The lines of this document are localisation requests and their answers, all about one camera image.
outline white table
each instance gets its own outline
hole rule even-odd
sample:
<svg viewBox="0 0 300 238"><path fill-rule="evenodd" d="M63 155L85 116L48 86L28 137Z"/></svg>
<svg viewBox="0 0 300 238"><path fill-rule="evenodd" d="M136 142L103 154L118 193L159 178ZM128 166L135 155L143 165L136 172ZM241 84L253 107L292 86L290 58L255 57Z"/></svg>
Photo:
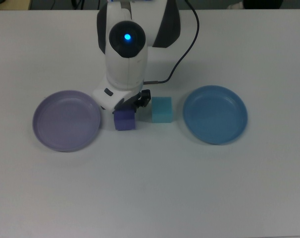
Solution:
<svg viewBox="0 0 300 238"><path fill-rule="evenodd" d="M0 12L0 238L243 238L300 235L300 10L199 11L201 31L169 83L175 120L115 131L74 153L35 138L32 116L60 90L91 94L105 72L96 11ZM150 49L146 80L163 80L195 33ZM224 146L187 130L182 104L221 85L249 123Z"/></svg>

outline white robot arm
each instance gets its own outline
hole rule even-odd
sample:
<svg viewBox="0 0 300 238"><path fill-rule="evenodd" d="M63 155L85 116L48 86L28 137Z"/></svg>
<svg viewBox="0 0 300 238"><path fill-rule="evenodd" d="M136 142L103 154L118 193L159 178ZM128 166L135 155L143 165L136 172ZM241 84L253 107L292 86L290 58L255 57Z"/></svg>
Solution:
<svg viewBox="0 0 300 238"><path fill-rule="evenodd" d="M97 29L106 75L93 98L114 111L138 98L148 46L166 48L174 43L180 35L180 16L175 0L111 2L98 13Z"/></svg>

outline cube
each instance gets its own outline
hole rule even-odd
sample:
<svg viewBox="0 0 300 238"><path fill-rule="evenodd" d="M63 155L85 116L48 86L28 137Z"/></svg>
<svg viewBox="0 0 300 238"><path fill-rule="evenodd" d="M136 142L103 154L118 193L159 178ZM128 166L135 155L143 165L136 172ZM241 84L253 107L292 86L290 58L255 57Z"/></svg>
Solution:
<svg viewBox="0 0 300 238"><path fill-rule="evenodd" d="M171 97L152 97L152 122L170 123L173 121Z"/></svg>
<svg viewBox="0 0 300 238"><path fill-rule="evenodd" d="M116 130L136 129L135 110L124 108L114 111L114 123Z"/></svg>

